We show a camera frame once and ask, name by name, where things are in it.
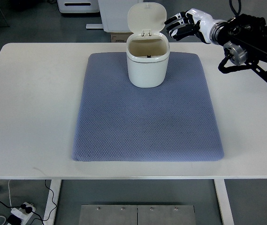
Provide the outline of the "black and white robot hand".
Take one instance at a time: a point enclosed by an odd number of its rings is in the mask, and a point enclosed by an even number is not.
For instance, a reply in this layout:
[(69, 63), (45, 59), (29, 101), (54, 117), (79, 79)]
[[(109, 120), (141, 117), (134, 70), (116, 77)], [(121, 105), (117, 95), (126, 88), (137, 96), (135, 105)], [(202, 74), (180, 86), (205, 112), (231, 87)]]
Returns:
[(217, 36), (227, 21), (213, 19), (210, 14), (192, 8), (177, 13), (167, 19), (164, 24), (167, 26), (168, 35), (176, 41), (189, 36), (196, 36), (205, 44), (217, 45)]

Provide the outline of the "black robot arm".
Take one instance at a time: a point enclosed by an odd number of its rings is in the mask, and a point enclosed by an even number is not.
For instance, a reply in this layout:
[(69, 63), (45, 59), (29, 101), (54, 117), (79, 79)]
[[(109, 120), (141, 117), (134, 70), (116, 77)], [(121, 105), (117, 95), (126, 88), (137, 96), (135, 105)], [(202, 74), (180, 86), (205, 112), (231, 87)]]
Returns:
[(223, 46), (224, 59), (218, 69), (231, 73), (251, 69), (267, 83), (267, 24), (263, 17), (241, 13), (229, 3), (234, 17), (213, 26), (211, 41)]

